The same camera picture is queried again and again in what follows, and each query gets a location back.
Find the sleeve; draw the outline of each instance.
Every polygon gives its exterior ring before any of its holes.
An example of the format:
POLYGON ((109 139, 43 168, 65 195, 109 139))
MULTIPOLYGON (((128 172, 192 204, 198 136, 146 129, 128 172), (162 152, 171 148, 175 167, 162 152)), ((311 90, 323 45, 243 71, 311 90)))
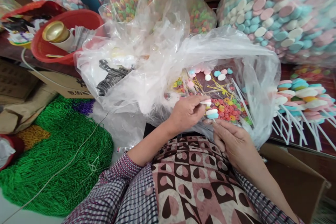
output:
POLYGON ((262 223, 265 224, 295 224, 295 222, 281 211, 272 201, 260 192, 250 181, 234 169, 238 182, 244 188, 246 195, 254 205, 262 223))
POLYGON ((63 223, 113 223, 127 187, 141 169, 124 153, 110 169, 100 174, 89 195, 63 223))

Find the hand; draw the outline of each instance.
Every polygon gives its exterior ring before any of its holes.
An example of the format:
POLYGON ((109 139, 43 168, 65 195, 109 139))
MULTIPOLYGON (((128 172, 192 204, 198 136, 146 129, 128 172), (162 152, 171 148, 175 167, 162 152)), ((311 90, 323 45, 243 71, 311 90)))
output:
POLYGON ((219 119, 212 125, 215 144, 227 154, 233 167, 250 179, 260 172, 267 171, 246 130, 219 119))
POLYGON ((180 99, 166 121, 170 131, 178 135, 191 128, 204 116, 205 105, 201 101, 210 99, 210 96, 193 95, 180 99))

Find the red bucket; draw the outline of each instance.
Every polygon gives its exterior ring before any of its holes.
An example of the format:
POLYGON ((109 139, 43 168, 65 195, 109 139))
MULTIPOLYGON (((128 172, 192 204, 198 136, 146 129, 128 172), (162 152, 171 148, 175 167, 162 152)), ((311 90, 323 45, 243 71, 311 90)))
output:
POLYGON ((9 136, 9 135, 1 135, 0 137, 6 139, 11 147, 15 150, 15 153, 9 156, 7 159, 6 164, 3 167, 0 167, 0 171, 5 169, 7 166, 9 166, 11 163, 13 163, 24 151, 25 144, 22 141, 21 138, 15 137, 15 136, 9 136))
POLYGON ((56 17, 50 19, 41 29, 37 31, 31 45, 31 51, 36 59, 45 63, 60 63, 63 65, 74 65, 74 53, 68 53, 42 38, 44 27, 56 20, 62 21, 68 28, 75 28, 75 26, 84 26, 90 30, 96 30, 104 24, 102 18, 96 12, 91 10, 71 10, 64 12, 56 17), (49 58, 46 54, 64 55, 62 58, 49 58))

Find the white cup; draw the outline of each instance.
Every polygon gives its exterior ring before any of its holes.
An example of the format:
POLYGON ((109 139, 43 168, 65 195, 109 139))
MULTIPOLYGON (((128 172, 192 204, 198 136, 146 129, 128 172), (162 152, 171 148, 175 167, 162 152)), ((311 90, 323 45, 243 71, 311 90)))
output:
POLYGON ((51 43, 49 42, 50 44, 53 44, 54 46, 57 46, 58 48, 61 48, 62 50, 68 52, 68 53, 71 53, 70 51, 70 48, 72 46, 72 44, 74 43, 74 40, 75 40, 75 36, 73 35, 73 31, 75 30, 75 28, 71 28, 70 30, 68 29, 68 31, 70 32, 70 36, 60 42, 60 43, 51 43))

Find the cable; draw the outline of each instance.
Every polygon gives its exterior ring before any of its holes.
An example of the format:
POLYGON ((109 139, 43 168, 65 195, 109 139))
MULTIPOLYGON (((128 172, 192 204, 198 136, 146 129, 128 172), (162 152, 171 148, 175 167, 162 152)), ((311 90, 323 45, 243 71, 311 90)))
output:
POLYGON ((54 84, 56 84, 56 85, 58 85, 58 86, 60 86, 60 87, 62 87, 62 88, 73 89, 73 90, 76 90, 76 91, 81 91, 82 93, 86 93, 86 94, 88 94, 88 95, 92 95, 92 94, 90 94, 90 93, 88 93, 88 92, 85 92, 85 91, 83 91, 83 90, 80 90, 80 89, 75 89, 75 88, 72 88, 72 87, 66 87, 66 86, 63 86, 63 85, 61 85, 61 84, 59 84, 59 83, 57 83, 57 82, 55 82, 55 81, 49 79, 47 76, 41 74, 39 71, 35 70, 31 65, 29 65, 29 64, 27 63, 27 61, 24 59, 24 58, 25 58, 25 51, 26 51, 26 48, 24 48, 24 49, 22 50, 22 53, 21 53, 21 59, 22 59, 22 61, 27 65, 27 67, 29 67, 31 70, 33 70, 34 72, 36 72, 36 73, 38 73, 39 75, 41 75, 43 78, 46 78, 47 80, 51 81, 52 83, 54 83, 54 84))
POLYGON ((59 174, 61 171, 63 171, 65 168, 67 168, 76 158, 79 150, 81 149, 81 147, 86 143, 86 141, 89 140, 89 138, 93 135, 93 133, 96 131, 96 128, 98 127, 99 124, 101 124, 105 118, 107 117, 109 113, 107 112, 106 116, 100 121, 100 123, 98 123, 96 125, 96 127, 94 128, 94 130, 92 131, 91 135, 84 141, 84 143, 82 143, 82 145, 78 148, 77 152, 75 153, 74 157, 71 159, 71 161, 69 163, 67 163, 61 170, 59 170, 58 172, 56 172, 46 183, 45 185, 42 187, 42 189, 31 199, 29 200, 26 204, 24 204, 22 207, 20 207, 18 210, 16 210, 14 213, 11 214, 11 216, 9 216, 4 222, 2 222, 1 224, 4 224, 6 221, 8 221, 10 218, 12 218, 17 212, 19 212, 21 209, 23 209, 24 207, 26 207, 30 202, 32 202, 43 190, 44 188, 49 184, 49 182, 57 175, 59 174))

